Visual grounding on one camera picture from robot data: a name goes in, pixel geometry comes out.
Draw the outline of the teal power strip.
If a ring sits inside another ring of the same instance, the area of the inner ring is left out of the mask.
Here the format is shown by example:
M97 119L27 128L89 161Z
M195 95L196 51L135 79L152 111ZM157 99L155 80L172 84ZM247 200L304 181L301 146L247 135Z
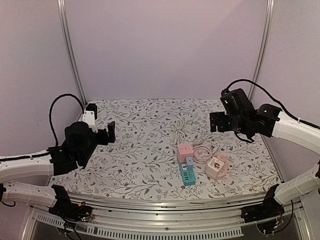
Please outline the teal power strip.
M196 176L191 168L187 168L185 163L179 163L180 175L182 178L183 185L185 187L193 186L196 184Z

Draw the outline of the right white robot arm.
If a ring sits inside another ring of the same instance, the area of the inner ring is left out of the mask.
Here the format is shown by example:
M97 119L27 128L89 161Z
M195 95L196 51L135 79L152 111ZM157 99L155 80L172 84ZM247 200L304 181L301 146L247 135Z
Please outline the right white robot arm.
M302 167L301 170L291 167L298 176L267 191L258 208L262 218L269 218L287 202L319 189L319 164L303 159L320 155L318 126L294 116L275 98L273 104L264 103L255 108L241 88L224 89L220 101L224 110L211 113L211 131L232 132L248 144L254 142L255 135L269 138L276 156L287 154L293 158L292 163Z

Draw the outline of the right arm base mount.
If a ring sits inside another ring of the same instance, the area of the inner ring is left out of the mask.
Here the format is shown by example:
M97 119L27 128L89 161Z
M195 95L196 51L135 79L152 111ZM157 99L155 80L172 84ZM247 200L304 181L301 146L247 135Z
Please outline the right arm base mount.
M245 223L260 221L285 213L283 205L275 200L275 191L278 186L277 183L266 192L262 203L245 206L241 209L240 217L244 219Z

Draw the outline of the pink cube socket adapter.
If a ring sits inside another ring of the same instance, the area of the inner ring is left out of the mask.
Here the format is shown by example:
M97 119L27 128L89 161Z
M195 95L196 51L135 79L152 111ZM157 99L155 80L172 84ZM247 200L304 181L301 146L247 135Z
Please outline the pink cube socket adapter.
M179 143L177 145L177 158L179 163L185 163L187 157L193 157L194 149L190 143Z

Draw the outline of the light blue usb charger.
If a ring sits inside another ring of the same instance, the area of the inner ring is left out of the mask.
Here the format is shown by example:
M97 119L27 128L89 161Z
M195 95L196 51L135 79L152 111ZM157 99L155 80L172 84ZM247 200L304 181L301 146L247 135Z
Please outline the light blue usb charger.
M185 167L187 170L192 170L194 167L194 160L192 156L188 156L185 158Z

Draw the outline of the orange usb charger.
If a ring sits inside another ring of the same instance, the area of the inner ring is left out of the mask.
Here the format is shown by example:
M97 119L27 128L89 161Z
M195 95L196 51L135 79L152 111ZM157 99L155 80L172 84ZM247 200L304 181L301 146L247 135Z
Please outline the orange usb charger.
M220 161L226 163L227 162L227 158L223 155L217 155L216 156L217 159L219 159Z

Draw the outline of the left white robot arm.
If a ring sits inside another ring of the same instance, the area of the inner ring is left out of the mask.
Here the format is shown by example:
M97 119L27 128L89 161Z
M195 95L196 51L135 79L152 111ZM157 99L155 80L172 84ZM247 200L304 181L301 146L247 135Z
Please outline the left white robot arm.
M32 176L60 176L78 168L84 169L98 145L114 143L115 122L107 128L94 130L88 123L77 121L64 130L61 146L48 148L43 153L7 157L0 160L0 199L54 208L63 216L74 213L67 191L62 186L36 186L16 182Z

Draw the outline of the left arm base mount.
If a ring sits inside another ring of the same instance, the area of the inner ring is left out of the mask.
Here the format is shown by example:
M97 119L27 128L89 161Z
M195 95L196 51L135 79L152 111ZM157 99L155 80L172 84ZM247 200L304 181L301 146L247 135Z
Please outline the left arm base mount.
M86 205L85 201L73 203L63 186L53 184L51 186L55 193L55 204L48 208L48 212L63 220L73 222L86 222L92 215L93 208Z

